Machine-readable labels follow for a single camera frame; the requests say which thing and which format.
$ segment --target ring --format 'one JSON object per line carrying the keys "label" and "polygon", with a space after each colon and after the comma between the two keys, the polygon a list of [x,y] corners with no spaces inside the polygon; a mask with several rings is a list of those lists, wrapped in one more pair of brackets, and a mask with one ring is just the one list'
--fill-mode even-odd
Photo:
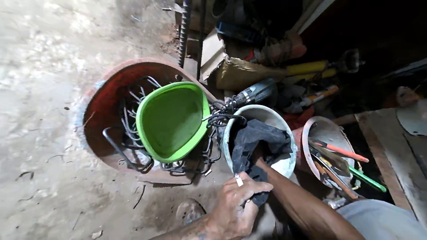
{"label": "ring", "polygon": [[242,180],[242,178],[241,178],[237,173],[235,173],[235,174],[234,174],[234,178],[236,179],[237,185],[238,185],[239,187],[241,187],[241,186],[243,185],[243,180]]}

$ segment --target green handle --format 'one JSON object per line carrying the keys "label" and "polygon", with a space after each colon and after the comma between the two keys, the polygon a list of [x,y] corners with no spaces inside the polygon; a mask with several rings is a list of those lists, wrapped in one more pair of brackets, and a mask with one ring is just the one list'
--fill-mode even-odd
{"label": "green handle", "polygon": [[380,191],[382,191],[383,193],[385,193],[387,191],[387,188],[379,183],[377,183],[376,181],[368,178],[367,176],[365,176],[363,173],[359,172],[358,170],[356,170],[354,167],[352,166],[348,166],[350,168],[350,172],[352,172],[356,177],[360,178],[362,181],[364,181],[365,183],[378,188]]}

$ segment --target concrete floor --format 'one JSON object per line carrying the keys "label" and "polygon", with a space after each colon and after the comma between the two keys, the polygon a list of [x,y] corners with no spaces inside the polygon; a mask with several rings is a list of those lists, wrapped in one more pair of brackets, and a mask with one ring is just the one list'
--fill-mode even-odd
{"label": "concrete floor", "polygon": [[[175,33],[173,13],[161,10],[172,4],[0,2],[0,240],[90,239],[100,230],[101,240],[148,239],[174,227],[186,197],[214,207],[231,177],[225,162],[192,185],[147,184],[134,208],[143,183],[82,150],[73,131],[81,96],[111,67],[147,56],[177,62],[160,49]],[[25,171],[34,178],[18,178]],[[260,236],[274,219],[263,223]]]}

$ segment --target black cloth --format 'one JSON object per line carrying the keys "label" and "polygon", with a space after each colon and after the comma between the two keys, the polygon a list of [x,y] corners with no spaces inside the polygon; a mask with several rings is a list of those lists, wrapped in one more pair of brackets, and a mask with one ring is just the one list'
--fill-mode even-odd
{"label": "black cloth", "polygon": [[[264,159],[268,164],[282,153],[291,153],[291,141],[285,130],[269,126],[259,120],[248,121],[246,127],[237,132],[234,140],[233,172],[245,171],[255,181],[268,182],[267,173],[251,161],[252,153],[260,141],[265,141],[269,151],[264,151]],[[252,201],[259,207],[267,201],[268,193],[257,193]]]}

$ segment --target power drill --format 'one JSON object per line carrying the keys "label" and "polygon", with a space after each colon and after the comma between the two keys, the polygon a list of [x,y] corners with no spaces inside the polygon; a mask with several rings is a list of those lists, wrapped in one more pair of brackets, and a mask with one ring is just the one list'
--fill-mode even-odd
{"label": "power drill", "polygon": [[277,94],[277,85],[274,79],[267,78],[233,96],[225,106],[227,107],[227,110],[234,113],[237,109],[243,106],[257,104],[269,99],[267,105],[273,107],[277,102]]}

